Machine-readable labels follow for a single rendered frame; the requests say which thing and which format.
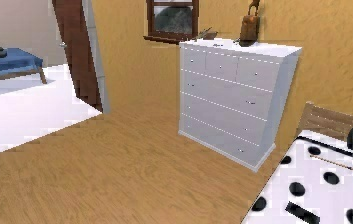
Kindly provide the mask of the black rectangular flat object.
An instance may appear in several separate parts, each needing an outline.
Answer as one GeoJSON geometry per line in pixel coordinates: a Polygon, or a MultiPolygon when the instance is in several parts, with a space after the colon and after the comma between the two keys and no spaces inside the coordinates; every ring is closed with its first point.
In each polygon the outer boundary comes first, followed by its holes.
{"type": "Polygon", "coordinates": [[[289,202],[285,208],[285,210],[294,215],[295,217],[301,219],[307,224],[319,224],[320,218],[312,212],[305,210],[297,204],[289,202]]]}

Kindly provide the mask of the blue bed with wooden legs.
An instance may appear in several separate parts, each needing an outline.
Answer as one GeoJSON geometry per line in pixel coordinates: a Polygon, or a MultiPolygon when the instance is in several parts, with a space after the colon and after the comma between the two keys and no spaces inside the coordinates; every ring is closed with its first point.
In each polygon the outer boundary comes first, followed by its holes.
{"type": "Polygon", "coordinates": [[[43,84],[47,83],[43,60],[19,48],[8,48],[7,56],[0,58],[0,81],[38,73],[43,84]]]}

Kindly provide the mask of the dark brown room door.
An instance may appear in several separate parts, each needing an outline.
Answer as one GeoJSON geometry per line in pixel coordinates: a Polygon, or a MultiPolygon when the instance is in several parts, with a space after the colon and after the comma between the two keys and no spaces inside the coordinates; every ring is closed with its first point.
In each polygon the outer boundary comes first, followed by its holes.
{"type": "Polygon", "coordinates": [[[52,0],[76,97],[110,113],[91,0],[52,0]]]}

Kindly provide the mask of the thin brown stick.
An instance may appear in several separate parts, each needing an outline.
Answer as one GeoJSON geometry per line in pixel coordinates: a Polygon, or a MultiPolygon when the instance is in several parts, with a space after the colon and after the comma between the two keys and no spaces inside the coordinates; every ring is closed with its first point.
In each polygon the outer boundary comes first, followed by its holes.
{"type": "Polygon", "coordinates": [[[350,166],[343,165],[343,164],[341,164],[341,163],[337,163],[337,162],[334,162],[334,161],[331,161],[331,160],[327,160],[327,159],[324,159],[324,158],[322,158],[322,157],[320,157],[320,156],[317,156],[317,155],[312,155],[312,154],[310,154],[309,156],[310,156],[311,158],[315,158],[315,159],[318,159],[318,160],[322,160],[322,161],[324,161],[324,162],[327,162],[327,163],[330,163],[330,164],[333,164],[333,165],[337,165],[337,166],[340,166],[340,167],[343,167],[343,168],[346,168],[346,169],[349,169],[349,170],[353,171],[353,168],[350,167],[350,166]]]}

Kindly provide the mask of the white bed with black dots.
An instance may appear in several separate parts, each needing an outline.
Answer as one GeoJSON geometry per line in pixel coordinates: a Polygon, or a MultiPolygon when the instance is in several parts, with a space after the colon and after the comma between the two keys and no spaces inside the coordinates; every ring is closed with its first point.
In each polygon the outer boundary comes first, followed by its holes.
{"type": "Polygon", "coordinates": [[[308,102],[296,139],[241,224],[307,224],[285,210],[289,202],[317,215],[319,224],[353,224],[353,171],[309,156],[353,168],[352,128],[353,116],[308,102]]]}

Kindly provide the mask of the white chest of drawers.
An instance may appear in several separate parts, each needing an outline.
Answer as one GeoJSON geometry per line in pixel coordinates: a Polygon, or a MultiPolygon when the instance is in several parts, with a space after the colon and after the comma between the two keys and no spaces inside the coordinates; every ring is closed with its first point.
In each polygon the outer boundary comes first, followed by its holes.
{"type": "Polygon", "coordinates": [[[179,133],[256,172],[275,148],[302,49],[221,38],[179,49],[179,133]]]}

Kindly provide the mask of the dark wood framed window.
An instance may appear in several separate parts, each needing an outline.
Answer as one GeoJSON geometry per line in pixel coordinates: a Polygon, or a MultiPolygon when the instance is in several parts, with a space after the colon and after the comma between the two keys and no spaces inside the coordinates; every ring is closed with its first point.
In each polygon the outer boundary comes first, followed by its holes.
{"type": "Polygon", "coordinates": [[[176,44],[213,35],[211,27],[198,28],[199,0],[146,0],[145,40],[176,44]]]}

